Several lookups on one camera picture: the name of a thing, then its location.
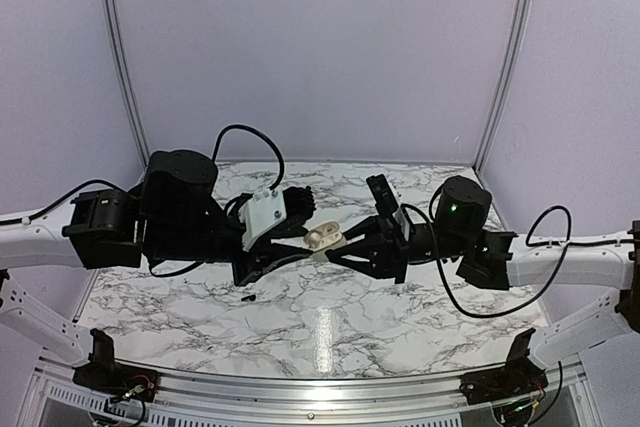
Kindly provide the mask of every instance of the purple wall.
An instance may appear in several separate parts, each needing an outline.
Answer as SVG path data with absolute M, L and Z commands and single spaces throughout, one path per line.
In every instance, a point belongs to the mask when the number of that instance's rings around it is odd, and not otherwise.
M 640 219 L 639 0 L 533 0 L 508 103 L 482 177 L 509 227 L 546 207 L 573 214 L 574 234 L 626 230 Z M 562 232 L 561 215 L 544 226 Z M 558 319 L 598 288 L 556 287 Z M 603 424 L 636 427 L 640 336 L 586 352 Z
M 516 0 L 118 0 L 152 149 L 470 164 Z M 271 158 L 229 135 L 225 158 Z
M 91 177 L 141 172 L 115 77 L 101 0 L 0 0 L 0 213 L 40 207 Z M 69 316 L 88 273 L 12 272 Z M 0 326 L 0 425 L 11 427 L 40 347 Z

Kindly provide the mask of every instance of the small white object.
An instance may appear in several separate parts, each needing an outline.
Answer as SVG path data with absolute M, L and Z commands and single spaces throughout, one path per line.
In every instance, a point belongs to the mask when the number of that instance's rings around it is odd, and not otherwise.
M 242 206 L 239 214 L 247 228 L 242 235 L 242 248 L 249 252 L 262 235 L 287 218 L 284 196 L 279 188 L 260 190 Z
M 347 240 L 340 230 L 340 224 L 335 221 L 325 222 L 311 229 L 304 236 L 304 243 L 309 250 L 313 250 L 312 259 L 320 262 L 327 262 L 326 251 L 329 249 L 337 249 L 347 245 Z

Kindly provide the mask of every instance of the black cable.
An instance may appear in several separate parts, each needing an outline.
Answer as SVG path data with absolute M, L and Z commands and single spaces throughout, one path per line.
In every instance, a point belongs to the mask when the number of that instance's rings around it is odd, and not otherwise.
M 153 267 L 149 266 L 149 273 L 151 274 L 152 277 L 157 277 L 158 279 L 166 279 L 167 277 L 177 277 L 178 275 L 188 274 L 192 270 L 195 270 L 198 267 L 200 267 L 202 264 L 204 264 L 204 262 L 193 262 L 192 264 L 189 264 L 188 266 L 186 266 L 184 269 L 174 270 L 173 272 L 167 272 L 165 274 L 154 273 L 153 269 L 155 269 L 160 264 L 156 264 Z
M 433 203 L 436 201 L 436 199 L 440 196 L 441 193 L 442 193 L 442 185 L 436 189 L 436 191 L 431 196 L 431 200 L 429 201 L 429 217 L 431 218 L 432 221 L 436 220 L 435 216 L 433 215 Z
M 142 414 L 140 415 L 140 418 L 136 421 L 135 424 L 131 424 L 126 427 L 139 427 L 140 425 L 142 425 L 142 422 L 144 422 L 144 417 L 145 415 L 147 415 L 147 404 L 145 404 L 144 400 L 142 399 L 138 399 L 138 400 L 142 404 Z
M 562 362 L 558 362 L 558 369 L 560 370 L 560 379 L 558 380 L 558 390 L 556 391 L 556 395 L 553 397 L 553 400 L 549 403 L 549 405 L 544 410 L 544 412 L 542 412 L 538 417 L 536 417 L 534 420 L 529 422 L 529 426 L 535 425 L 538 422 L 540 422 L 540 420 L 549 413 L 551 408 L 558 401 L 558 398 L 560 397 L 560 391 L 562 390 L 562 381 L 564 380 L 564 374 L 562 372 Z
M 230 130 L 244 130 L 245 132 L 249 132 L 255 135 L 256 137 L 261 138 L 269 147 L 271 147 L 271 150 L 273 150 L 273 153 L 276 155 L 276 158 L 278 159 L 278 177 L 276 177 L 276 180 L 273 182 L 273 184 L 271 184 L 271 187 L 269 188 L 273 190 L 278 185 L 280 185 L 280 182 L 282 182 L 282 179 L 284 178 L 284 158 L 282 157 L 282 153 L 280 153 L 280 149 L 278 149 L 278 146 L 275 144 L 275 142 L 273 142 L 273 140 L 267 137 L 265 133 L 260 132 L 258 129 L 251 127 L 249 125 L 231 124 L 231 125 L 227 125 L 224 129 L 222 129 L 218 134 L 218 138 L 216 139 L 216 145 L 213 149 L 211 160 L 215 162 L 216 159 L 218 158 L 218 151 L 220 150 L 220 143 L 222 142 L 222 138 Z
M 551 212 L 555 212 L 556 210 L 561 210 L 562 212 L 564 212 L 567 215 L 567 230 L 570 232 L 571 231 L 571 214 L 569 213 L 569 209 L 567 209 L 564 205 L 554 205 L 553 207 L 549 207 L 547 210 L 545 210 L 542 214 L 540 214 L 540 216 L 536 219 L 536 221 L 533 223 L 533 225 L 531 226 L 531 229 L 529 230 L 529 233 L 527 234 L 527 237 L 524 241 L 525 245 L 527 247 L 546 247 L 549 245 L 554 245 L 554 246 L 558 246 L 558 245 L 562 245 L 560 242 L 558 242 L 557 240 L 552 240 L 552 241 L 538 241 L 538 242 L 531 242 L 531 237 L 533 236 L 533 232 L 536 230 L 536 228 L 538 227 L 538 225 L 540 225 L 540 222 L 542 222 L 544 220 L 544 218 L 549 215 Z M 597 240 L 594 242 L 573 242 L 571 241 L 571 239 L 569 237 L 566 238 L 565 243 L 568 243 L 569 245 L 571 245 L 572 247 L 602 247 L 605 245 L 617 245 L 618 243 L 620 244 L 634 244 L 635 240 L 634 239 L 620 239 L 615 240 L 615 239 L 609 239 L 609 240 Z
M 544 287 L 542 287 L 542 289 L 533 297 L 531 297 L 529 300 L 523 302 L 522 304 L 513 307 L 511 309 L 507 309 L 503 312 L 495 312 L 492 314 L 477 314 L 475 312 L 469 312 L 468 310 L 464 309 L 457 301 L 457 299 L 455 298 L 455 296 L 453 295 L 453 292 L 451 291 L 451 288 L 449 287 L 449 283 L 447 282 L 447 278 L 445 276 L 444 273 L 444 268 L 442 267 L 442 260 L 440 259 L 440 252 L 438 250 L 438 240 L 436 237 L 436 233 L 433 229 L 433 225 L 432 223 L 429 221 L 429 218 L 427 217 L 427 215 L 420 210 L 418 207 L 411 205 L 411 204 L 402 204 L 402 207 L 405 209 L 409 209 L 414 211 L 415 213 L 417 213 L 420 217 L 422 217 L 422 219 L 427 223 L 427 227 L 429 228 L 429 231 L 431 233 L 431 239 L 433 240 L 433 252 L 434 252 L 434 256 L 435 256 L 435 261 L 436 261 L 436 265 L 438 266 L 438 273 L 440 274 L 440 279 L 442 280 L 442 285 L 444 286 L 444 290 L 447 292 L 447 295 L 449 296 L 449 299 L 451 300 L 451 303 L 453 304 L 453 306 L 462 314 L 466 315 L 467 317 L 471 317 L 473 319 L 495 319 L 498 317 L 503 317 L 505 315 L 509 315 L 509 314 L 513 314 L 514 312 L 518 312 L 519 310 L 524 309 L 525 307 L 528 307 L 529 305 L 533 304 L 536 300 L 538 300 L 540 297 L 542 297 L 544 295 L 544 293 L 549 289 L 549 287 L 551 286 L 551 284 L 553 283 L 553 281 L 556 278 L 556 275 L 558 275 L 558 272 L 560 271 L 560 267 L 562 266 L 562 263 L 564 262 L 564 258 L 567 255 L 567 250 L 569 249 L 569 244 L 565 244 L 565 247 L 562 249 L 562 253 L 560 254 L 560 258 L 558 259 L 558 263 L 556 264 L 555 269 L 553 269 L 553 273 L 551 274 L 551 277 L 549 277 L 549 280 L 547 280 L 547 283 L 544 284 Z M 543 216 L 548 215 L 550 212 L 553 212 L 553 210 L 547 209 L 540 217 L 544 218 Z M 567 214 L 567 239 L 571 238 L 571 214 L 569 213 L 569 210 L 564 208 L 564 212 Z M 536 227 L 537 224 L 540 223 L 540 218 L 538 218 L 538 220 L 534 223 L 533 227 Z M 531 232 L 533 232 L 533 229 L 531 229 L 531 231 L 529 232 L 529 235 L 527 235 L 527 238 L 529 238 L 531 236 Z
M 100 180 L 100 179 L 94 179 L 94 180 L 88 180 L 86 182 L 83 182 L 82 184 L 78 185 L 77 187 L 71 189 L 69 192 L 67 192 L 66 194 L 64 194 L 62 197 L 60 197 L 58 200 L 52 202 L 51 204 L 49 204 L 48 206 L 46 206 L 44 209 L 39 210 L 38 212 L 36 212 L 35 214 L 31 214 L 29 215 L 27 218 L 30 221 L 39 219 L 40 217 L 48 214 L 49 212 L 51 212 L 53 209 L 55 209 L 56 207 L 58 207 L 60 204 L 62 204 L 65 200 L 67 200 L 69 197 L 71 197 L 72 195 L 74 195 L 75 193 L 79 192 L 80 190 L 84 189 L 85 187 L 88 187 L 89 185 L 93 185 L 93 184 L 102 184 L 102 185 L 106 185 L 107 187 L 111 187 L 112 189 L 116 189 L 119 190 L 121 192 L 124 192 L 120 187 L 118 187 L 117 185 L 112 184 L 111 182 L 108 182 L 106 180 Z M 22 223 L 22 218 L 19 219 L 6 219 L 6 220 L 0 220 L 0 227 L 1 226 L 5 226 L 5 225 L 16 225 L 16 224 L 21 224 Z

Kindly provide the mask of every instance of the red wire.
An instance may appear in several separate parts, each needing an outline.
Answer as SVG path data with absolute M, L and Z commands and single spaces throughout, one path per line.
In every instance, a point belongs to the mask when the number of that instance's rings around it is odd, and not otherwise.
M 151 380 L 149 379 L 149 377 L 147 377 L 146 375 L 136 375 L 135 377 L 133 377 L 134 379 L 137 379 L 138 377 L 142 377 L 143 379 L 145 379 L 147 381 L 147 388 L 150 389 L 153 386 L 153 382 L 151 382 Z

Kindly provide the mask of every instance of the white marble surface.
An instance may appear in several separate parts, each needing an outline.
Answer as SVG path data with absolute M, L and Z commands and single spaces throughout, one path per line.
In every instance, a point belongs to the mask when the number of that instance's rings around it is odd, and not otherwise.
M 267 184 L 274 170 L 268 163 L 222 165 L 215 196 L 224 204 Z M 290 163 L 283 186 L 312 186 L 318 211 L 308 227 L 338 220 L 348 228 L 375 213 L 365 179 L 379 173 L 404 202 L 424 209 L 448 176 L 474 177 L 460 167 Z M 490 223 L 498 226 L 495 213 Z M 532 295 L 478 290 L 453 275 L 455 265 L 445 268 L 468 309 L 503 310 Z M 248 294 L 257 300 L 242 302 Z M 172 279 L 150 277 L 146 266 L 105 269 L 80 323 L 109 333 L 121 359 L 221 374 L 348 378 L 501 362 L 516 333 L 545 322 L 537 304 L 496 320 L 463 317 L 435 264 L 410 266 L 407 282 L 394 285 L 306 260 L 243 288 L 234 287 L 225 264 Z

